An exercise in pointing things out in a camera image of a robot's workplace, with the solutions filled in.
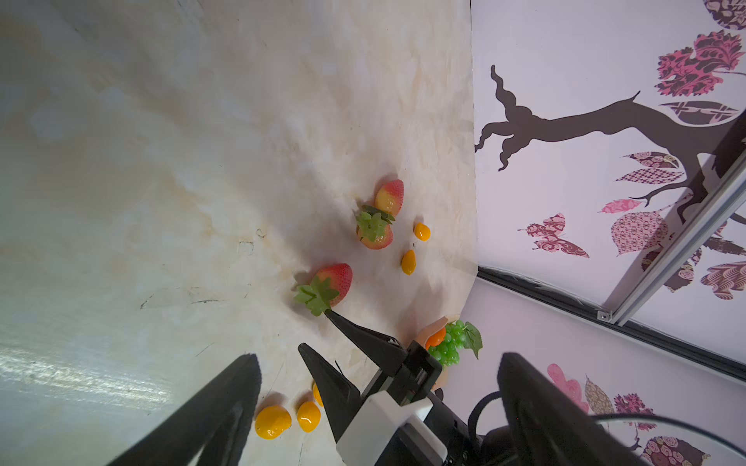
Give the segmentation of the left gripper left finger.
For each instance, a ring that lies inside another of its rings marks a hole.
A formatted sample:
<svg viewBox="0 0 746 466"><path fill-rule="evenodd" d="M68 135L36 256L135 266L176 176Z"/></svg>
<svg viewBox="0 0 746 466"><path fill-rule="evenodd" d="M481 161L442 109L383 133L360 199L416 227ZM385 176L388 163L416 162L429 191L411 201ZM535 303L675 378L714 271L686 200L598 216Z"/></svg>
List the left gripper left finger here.
<svg viewBox="0 0 746 466"><path fill-rule="evenodd" d="M113 465L236 465L258 405L258 357L241 355Z"/></svg>

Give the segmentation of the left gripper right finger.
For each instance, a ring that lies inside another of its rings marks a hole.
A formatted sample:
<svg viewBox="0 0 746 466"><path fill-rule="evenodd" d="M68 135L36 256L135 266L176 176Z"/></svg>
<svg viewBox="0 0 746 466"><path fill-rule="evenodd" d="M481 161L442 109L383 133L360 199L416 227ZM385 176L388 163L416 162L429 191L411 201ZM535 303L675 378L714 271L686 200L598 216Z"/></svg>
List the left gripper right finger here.
<svg viewBox="0 0 746 466"><path fill-rule="evenodd" d="M497 382L519 465L643 463L522 355L502 356Z"/></svg>

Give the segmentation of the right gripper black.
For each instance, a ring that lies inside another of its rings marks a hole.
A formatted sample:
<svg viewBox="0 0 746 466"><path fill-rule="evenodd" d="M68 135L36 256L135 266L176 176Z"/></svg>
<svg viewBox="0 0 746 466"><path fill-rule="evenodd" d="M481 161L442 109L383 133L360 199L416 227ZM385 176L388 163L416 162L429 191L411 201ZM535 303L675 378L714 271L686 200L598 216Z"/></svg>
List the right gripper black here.
<svg viewBox="0 0 746 466"><path fill-rule="evenodd" d="M414 341L403 349L396 338L355 324L332 310L324 315L381 370L380 392L386 392L398 406L427 398L443 366L423 345ZM318 388L334 441L338 442L361 409L361 393L309 345L301 343L298 351Z"/></svg>

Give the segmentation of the orange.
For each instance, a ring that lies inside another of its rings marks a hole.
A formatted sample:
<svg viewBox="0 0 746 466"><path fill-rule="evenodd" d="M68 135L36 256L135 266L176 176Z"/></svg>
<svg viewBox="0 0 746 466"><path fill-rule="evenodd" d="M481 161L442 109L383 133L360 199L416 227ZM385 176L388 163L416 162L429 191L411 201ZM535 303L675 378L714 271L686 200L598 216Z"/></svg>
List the orange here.
<svg viewBox="0 0 746 466"><path fill-rule="evenodd" d="M440 330L436 331L434 334L429 336L427 338L427 341L425 341L425 348L429 350L430 348L436 348L440 344L443 343L447 335L447 328L442 327Z"/></svg>

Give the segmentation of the strawberry lone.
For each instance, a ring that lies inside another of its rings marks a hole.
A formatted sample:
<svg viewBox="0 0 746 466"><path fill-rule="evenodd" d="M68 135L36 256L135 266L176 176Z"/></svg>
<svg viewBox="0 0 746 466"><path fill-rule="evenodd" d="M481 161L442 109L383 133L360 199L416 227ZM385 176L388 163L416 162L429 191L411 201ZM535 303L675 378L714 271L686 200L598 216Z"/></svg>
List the strawberry lone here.
<svg viewBox="0 0 746 466"><path fill-rule="evenodd" d="M297 287L295 302L305 307L313 316L322 316L347 296L353 278L352 267L347 263L322 268L308 285Z"/></svg>

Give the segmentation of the green grape bunch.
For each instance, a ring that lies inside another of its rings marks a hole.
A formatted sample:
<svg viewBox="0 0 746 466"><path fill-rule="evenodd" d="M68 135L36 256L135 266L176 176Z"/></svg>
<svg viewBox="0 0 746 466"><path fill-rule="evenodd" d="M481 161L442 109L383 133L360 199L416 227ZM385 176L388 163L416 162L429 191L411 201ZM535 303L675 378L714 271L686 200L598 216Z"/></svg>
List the green grape bunch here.
<svg viewBox="0 0 746 466"><path fill-rule="evenodd" d="M442 344L436 348L426 349L442 366L451 367L460 363L460 353L471 351L476 359L483 349L480 330L471 322L455 320L447 323L447 335Z"/></svg>

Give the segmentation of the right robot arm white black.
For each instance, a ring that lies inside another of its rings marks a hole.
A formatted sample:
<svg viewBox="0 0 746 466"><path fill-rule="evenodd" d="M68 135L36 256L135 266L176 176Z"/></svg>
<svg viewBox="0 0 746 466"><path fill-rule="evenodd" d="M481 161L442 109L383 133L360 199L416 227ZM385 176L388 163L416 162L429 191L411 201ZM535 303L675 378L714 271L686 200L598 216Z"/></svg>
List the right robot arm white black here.
<svg viewBox="0 0 746 466"><path fill-rule="evenodd" d="M609 398L593 383L543 377L522 355L505 353L498 388L467 419L434 392L456 350L479 351L468 322L450 322L425 343L326 318L376 366L359 389L310 346L298 350L347 465L741 465L724 438L655 415L634 394Z"/></svg>

